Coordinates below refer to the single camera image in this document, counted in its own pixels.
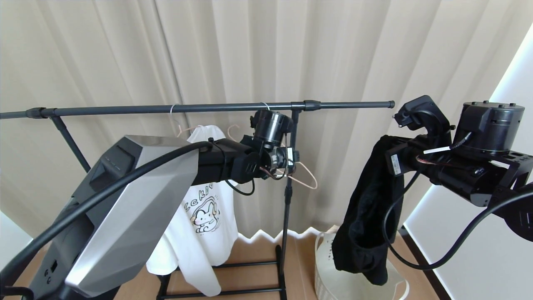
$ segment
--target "beige curtain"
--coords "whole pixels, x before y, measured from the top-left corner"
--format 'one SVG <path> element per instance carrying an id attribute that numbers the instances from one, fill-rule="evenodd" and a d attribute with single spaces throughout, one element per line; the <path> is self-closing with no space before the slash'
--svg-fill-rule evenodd
<path id="1" fill-rule="evenodd" d="M 489 99 L 533 21 L 529 0 L 2 1 L 1 111 L 232 102 L 383 101 L 430 95 L 455 123 Z M 303 113 L 297 147 L 320 188 L 295 184 L 290 228 L 340 223 L 372 146 L 398 129 L 391 109 Z M 196 113 L 183 126 L 250 113 Z M 120 137 L 176 135 L 168 115 L 65 117 L 86 158 Z M 0 209 L 35 236 L 84 172 L 48 120 L 0 122 Z M 301 170 L 295 175 L 311 181 Z M 246 236 L 282 225 L 284 181 L 236 195 Z M 405 218 L 429 186 L 407 195 Z M 250 189 L 248 184 L 241 187 Z"/>

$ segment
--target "clothes rack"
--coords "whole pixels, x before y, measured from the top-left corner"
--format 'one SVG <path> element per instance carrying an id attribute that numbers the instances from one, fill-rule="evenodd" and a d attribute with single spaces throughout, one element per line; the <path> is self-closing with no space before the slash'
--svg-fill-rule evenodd
<path id="1" fill-rule="evenodd" d="M 82 151 L 77 146 L 73 137 L 67 129 L 67 126 L 62 120 L 62 116 L 82 116 L 82 115 L 114 115 L 114 114 L 158 114 L 158 113 L 201 113 L 201 112 L 236 112 L 236 111 L 254 111 L 268 107 L 271 110 L 291 110 L 291 118 L 293 119 L 293 128 L 290 133 L 289 146 L 295 148 L 296 133 L 298 129 L 298 120 L 300 113 L 319 109 L 339 109 L 339 108 L 393 108 L 394 101 L 375 101 L 375 102 L 320 102 L 315 100 L 305 100 L 298 102 L 274 102 L 274 103 L 236 103 L 236 104 L 193 104 L 193 105 L 150 105 L 150 106 L 108 106 L 108 107 L 76 107 L 76 108 L 45 108 L 36 107 L 20 112 L 0 113 L 0 120 L 2 119 L 50 119 L 59 130 L 67 145 L 70 147 L 78 162 L 83 169 L 88 172 L 91 167 Z M 243 267 L 243 266 L 258 266 L 258 265 L 276 265 L 278 271 L 278 286 L 274 288 L 257 288 L 257 289 L 243 289 L 243 290 L 229 290 L 222 291 L 220 295 L 238 295 L 250 293 L 266 293 L 279 292 L 281 300 L 287 299 L 287 291 L 285 285 L 285 252 L 287 248 L 287 231 L 289 225 L 289 210 L 290 201 L 293 195 L 292 179 L 287 178 L 285 186 L 285 208 L 283 218 L 283 232 L 281 245 L 276 245 L 276 260 L 266 262 L 250 262 L 238 264 L 223 264 L 214 266 L 213 268 L 228 268 L 228 267 Z M 201 293 L 197 294 L 173 294 L 168 295 L 167 289 L 171 274 L 157 276 L 160 280 L 160 287 L 156 300 L 174 299 L 174 298 L 189 298 L 202 297 Z"/>

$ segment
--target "white wall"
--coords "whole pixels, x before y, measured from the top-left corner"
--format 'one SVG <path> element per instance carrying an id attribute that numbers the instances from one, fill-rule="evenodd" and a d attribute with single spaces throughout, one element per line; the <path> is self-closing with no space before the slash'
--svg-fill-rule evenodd
<path id="1" fill-rule="evenodd" d="M 490 100 L 526 107 L 513 150 L 532 154 L 533 27 Z M 433 186 L 404 225 L 427 261 L 433 263 L 481 211 L 446 188 Z M 499 217 L 489 216 L 435 272 L 456 300 L 531 299 L 531 270 L 533 242 L 516 236 Z"/>
<path id="2" fill-rule="evenodd" d="M 0 270 L 30 241 L 31 237 L 0 211 Z"/>

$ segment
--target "cartoon rabbit graphic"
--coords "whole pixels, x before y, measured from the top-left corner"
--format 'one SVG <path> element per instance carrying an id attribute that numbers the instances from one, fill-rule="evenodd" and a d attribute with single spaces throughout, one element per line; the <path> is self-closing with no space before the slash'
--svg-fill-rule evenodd
<path id="1" fill-rule="evenodd" d="M 205 201 L 191 217 L 191 222 L 197 226 L 196 233 L 215 231 L 219 227 L 219 214 L 214 198 Z"/>

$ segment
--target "clothes hanger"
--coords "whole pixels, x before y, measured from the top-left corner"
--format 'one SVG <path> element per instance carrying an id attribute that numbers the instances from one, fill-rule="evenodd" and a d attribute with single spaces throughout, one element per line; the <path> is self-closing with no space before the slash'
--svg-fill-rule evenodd
<path id="1" fill-rule="evenodd" d="M 176 104 L 172 105 L 172 107 L 170 108 L 170 118 L 172 120 L 174 120 L 176 123 L 177 123 L 177 128 L 180 130 L 180 132 L 177 134 L 177 138 L 180 137 L 180 135 L 184 132 L 184 131 L 189 131 L 189 130 L 192 130 L 192 129 L 195 129 L 195 128 L 198 128 L 200 127 L 201 125 L 196 125 L 196 126 L 193 126 L 193 127 L 189 127 L 189 128 L 185 128 L 185 129 L 181 129 L 181 124 L 180 124 L 180 121 L 176 120 L 173 116 L 172 116 L 172 109 L 174 108 Z"/>
<path id="2" fill-rule="evenodd" d="M 267 108 L 268 110 L 270 110 L 270 107 L 268 106 L 268 104 L 266 104 L 266 103 L 264 103 L 264 102 L 261 102 L 261 103 L 265 104 L 265 105 L 266 105 L 266 108 Z M 231 125 L 231 126 L 228 127 L 228 137 L 229 137 L 230 139 L 232 139 L 233 141 L 236 141 L 236 140 L 231 136 L 231 134 L 230 134 L 230 129 L 233 128 L 233 127 L 240 128 L 240 126 L 237 125 L 237 124 L 233 124 L 233 125 Z M 301 165 L 301 166 L 307 171 L 307 173 L 309 173 L 309 175 L 311 175 L 311 178 L 313 178 L 313 181 L 314 181 L 314 186 L 310 186 L 310 185 L 308 185 L 308 184 L 306 184 L 306 183 L 303 183 L 303 182 L 301 182 L 300 180 L 294 178 L 294 177 L 291 176 L 291 175 L 287 175 L 287 177 L 290 178 L 290 179 L 292 179 L 292 180 L 294 180 L 295 182 L 297 182 L 297 183 L 299 183 L 299 184 L 305 186 L 305 187 L 308 187 L 308 188 L 312 189 L 312 190 L 316 190 L 316 189 L 318 189 L 318 181 L 317 181 L 316 177 L 313 175 L 313 173 L 309 170 L 309 168 L 307 168 L 303 162 L 297 161 L 296 163 L 299 164 L 299 165 Z M 283 174 L 283 172 L 282 172 L 281 170 L 276 170 L 276 172 L 281 172 L 280 175 Z"/>

